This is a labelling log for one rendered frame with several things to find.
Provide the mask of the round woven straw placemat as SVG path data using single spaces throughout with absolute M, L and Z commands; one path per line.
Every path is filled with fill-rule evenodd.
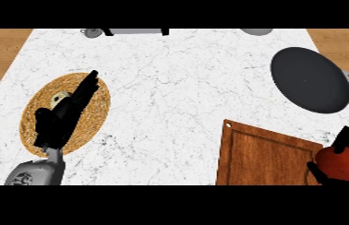
M 78 83 L 85 77 L 85 73 L 70 73 L 53 79 L 36 91 L 26 104 L 19 122 L 19 137 L 26 151 L 38 157 L 44 157 L 45 154 L 41 152 L 41 149 L 33 146 L 33 141 L 36 138 L 33 117 L 35 110 L 39 107 L 50 107 L 50 101 L 54 94 L 58 92 L 72 93 L 78 87 Z M 106 120 L 110 106 L 110 95 L 107 86 L 101 79 L 97 80 L 97 85 L 97 91 L 87 107 L 84 108 L 81 117 L 78 118 L 75 131 L 61 148 L 63 155 L 73 152 L 87 144 Z

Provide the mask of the red bell pepper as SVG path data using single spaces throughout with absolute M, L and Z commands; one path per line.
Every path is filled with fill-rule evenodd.
M 349 181 L 349 148 L 336 154 L 333 148 L 322 148 L 314 156 L 317 167 L 328 178 Z

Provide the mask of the dark grey round pan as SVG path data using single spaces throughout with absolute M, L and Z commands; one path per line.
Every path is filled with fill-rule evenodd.
M 349 80 L 317 52 L 282 49 L 270 59 L 270 76 L 286 99 L 307 111 L 336 113 L 349 105 Z

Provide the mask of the pale grey rounded object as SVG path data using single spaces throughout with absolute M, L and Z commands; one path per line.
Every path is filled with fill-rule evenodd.
M 271 29 L 240 29 L 240 30 L 252 36 L 264 36 L 271 32 Z

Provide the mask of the small grey round knob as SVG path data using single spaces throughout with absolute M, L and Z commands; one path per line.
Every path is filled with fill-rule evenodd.
M 101 34 L 101 29 L 82 29 L 79 32 L 87 38 L 92 39 Z

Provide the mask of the small pale round object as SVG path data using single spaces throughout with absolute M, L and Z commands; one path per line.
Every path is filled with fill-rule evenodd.
M 61 99 L 64 97 L 69 97 L 72 95 L 70 92 L 57 92 L 53 97 L 51 97 L 51 100 L 50 100 L 50 108 L 54 108 L 55 105 L 58 104 L 58 102 L 61 101 Z

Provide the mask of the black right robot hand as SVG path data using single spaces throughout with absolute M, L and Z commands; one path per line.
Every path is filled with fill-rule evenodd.
M 332 145 L 333 152 L 339 154 L 345 148 L 349 148 L 349 126 L 344 126 L 336 134 Z M 305 163 L 305 167 L 316 179 L 316 182 L 325 186 L 349 186 L 349 181 L 342 181 L 338 179 L 328 178 L 323 172 L 320 171 L 316 161 L 308 161 Z

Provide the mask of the grey appliance with black legs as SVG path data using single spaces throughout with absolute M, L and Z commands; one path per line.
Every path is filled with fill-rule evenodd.
M 168 35 L 168 29 L 101 29 L 106 36 L 115 34 L 160 34 Z

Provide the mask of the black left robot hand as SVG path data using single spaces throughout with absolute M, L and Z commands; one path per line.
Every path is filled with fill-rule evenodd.
M 97 72 L 92 70 L 81 80 L 70 97 L 64 97 L 54 108 L 38 108 L 35 111 L 38 148 L 60 149 L 73 133 L 78 118 L 97 90 Z

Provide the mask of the brown wooden cutting board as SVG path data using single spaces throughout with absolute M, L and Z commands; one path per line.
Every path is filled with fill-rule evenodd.
M 322 145 L 223 120 L 215 185 L 317 185 L 305 163 Z

